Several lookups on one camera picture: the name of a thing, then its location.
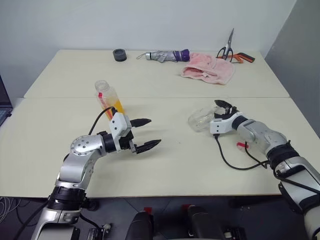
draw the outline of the scissors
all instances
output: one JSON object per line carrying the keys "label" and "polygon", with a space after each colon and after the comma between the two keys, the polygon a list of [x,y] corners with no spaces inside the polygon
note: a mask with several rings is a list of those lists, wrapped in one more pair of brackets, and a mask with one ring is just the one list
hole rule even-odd
{"label": "scissors", "polygon": [[234,57],[234,51],[232,51],[232,48],[231,48],[231,40],[232,40],[232,36],[234,34],[234,30],[235,29],[233,28],[232,32],[231,32],[231,34],[229,36],[227,44],[223,48],[221,48],[220,51],[218,52],[218,54],[216,55],[217,58],[219,57],[220,52],[223,50],[222,57],[219,57],[219,58],[227,60],[229,52],[231,52],[230,62],[232,61],[232,58]]}

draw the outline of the black tape roll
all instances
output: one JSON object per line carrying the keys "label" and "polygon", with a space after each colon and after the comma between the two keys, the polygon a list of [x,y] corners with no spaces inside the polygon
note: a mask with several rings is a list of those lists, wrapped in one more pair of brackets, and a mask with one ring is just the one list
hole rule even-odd
{"label": "black tape roll", "polygon": [[116,60],[117,62],[123,62],[127,60],[126,51],[121,48],[113,50],[113,56],[114,56],[114,60]]}

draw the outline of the laptop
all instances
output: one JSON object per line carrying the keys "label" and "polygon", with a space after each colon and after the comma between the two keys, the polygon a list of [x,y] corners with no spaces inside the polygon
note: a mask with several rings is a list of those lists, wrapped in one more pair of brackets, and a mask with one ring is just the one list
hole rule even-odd
{"label": "laptop", "polygon": [[7,117],[11,116],[12,109],[13,107],[10,102],[7,90],[0,76],[0,126]]}

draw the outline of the white wall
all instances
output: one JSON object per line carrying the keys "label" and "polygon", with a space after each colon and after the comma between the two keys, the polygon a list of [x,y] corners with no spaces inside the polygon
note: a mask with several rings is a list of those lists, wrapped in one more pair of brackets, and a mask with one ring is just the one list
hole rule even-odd
{"label": "white wall", "polygon": [[265,56],[296,0],[0,0],[0,74],[22,97],[58,49],[218,50]]}

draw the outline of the scissors blade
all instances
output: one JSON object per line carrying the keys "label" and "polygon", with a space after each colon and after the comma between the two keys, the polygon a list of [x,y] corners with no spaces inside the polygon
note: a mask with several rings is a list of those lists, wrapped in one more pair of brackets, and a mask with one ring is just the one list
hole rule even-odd
{"label": "scissors blade", "polygon": [[229,45],[231,45],[231,40],[232,40],[232,36],[234,35],[234,30],[235,30],[235,28],[232,29],[232,32],[231,32],[231,34],[229,36],[229,39],[228,39],[228,44]]}

